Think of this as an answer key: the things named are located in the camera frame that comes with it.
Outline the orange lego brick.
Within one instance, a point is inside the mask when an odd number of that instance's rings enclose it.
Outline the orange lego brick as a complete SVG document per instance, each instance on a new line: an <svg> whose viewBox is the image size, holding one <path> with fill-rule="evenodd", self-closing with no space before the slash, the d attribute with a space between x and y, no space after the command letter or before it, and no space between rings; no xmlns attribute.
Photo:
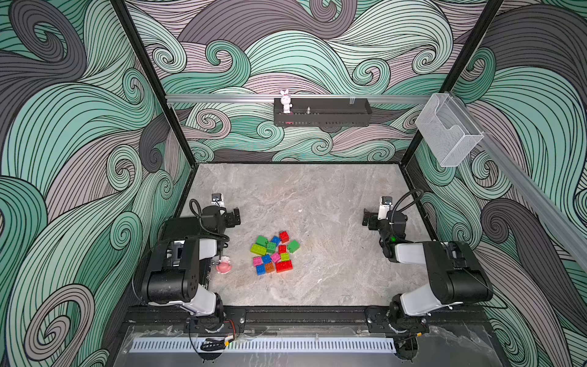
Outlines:
<svg viewBox="0 0 587 367"><path fill-rule="evenodd" d="M265 272L267 274L268 273L272 273L272 272L275 271L275 264L273 262L272 263L265 264L264 267L265 267Z"/></svg>

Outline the long red lego brick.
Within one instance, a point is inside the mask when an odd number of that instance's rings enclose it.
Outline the long red lego brick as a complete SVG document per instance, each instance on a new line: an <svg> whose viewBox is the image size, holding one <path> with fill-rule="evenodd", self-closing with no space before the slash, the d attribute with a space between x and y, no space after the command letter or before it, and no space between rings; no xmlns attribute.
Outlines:
<svg viewBox="0 0 587 367"><path fill-rule="evenodd" d="M293 269L293 263L291 260L280 261L275 264L275 270L277 273L288 272Z"/></svg>

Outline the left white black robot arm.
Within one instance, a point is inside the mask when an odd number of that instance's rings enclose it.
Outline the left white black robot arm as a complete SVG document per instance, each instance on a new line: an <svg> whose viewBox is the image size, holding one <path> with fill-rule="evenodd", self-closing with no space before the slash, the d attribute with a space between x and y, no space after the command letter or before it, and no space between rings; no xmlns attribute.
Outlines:
<svg viewBox="0 0 587 367"><path fill-rule="evenodd" d="M204 284L212 260L228 246L225 232L241 224L239 209L211 205L192 217L167 220L151 250L141 296L153 307L179 307L196 326L218 330L225 325L223 302Z"/></svg>

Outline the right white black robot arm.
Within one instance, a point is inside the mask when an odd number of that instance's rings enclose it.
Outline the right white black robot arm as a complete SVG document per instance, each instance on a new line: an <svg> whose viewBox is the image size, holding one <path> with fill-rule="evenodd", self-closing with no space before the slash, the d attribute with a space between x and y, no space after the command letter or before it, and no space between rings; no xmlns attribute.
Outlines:
<svg viewBox="0 0 587 367"><path fill-rule="evenodd" d="M388 261L426 268L426 284L392 298L385 316L392 331L424 333L424 319L432 313L493 298L492 284L469 245L409 241L407 222L408 216L397 209L391 197L382 197L376 212L363 211L362 225L379 234L379 246Z"/></svg>

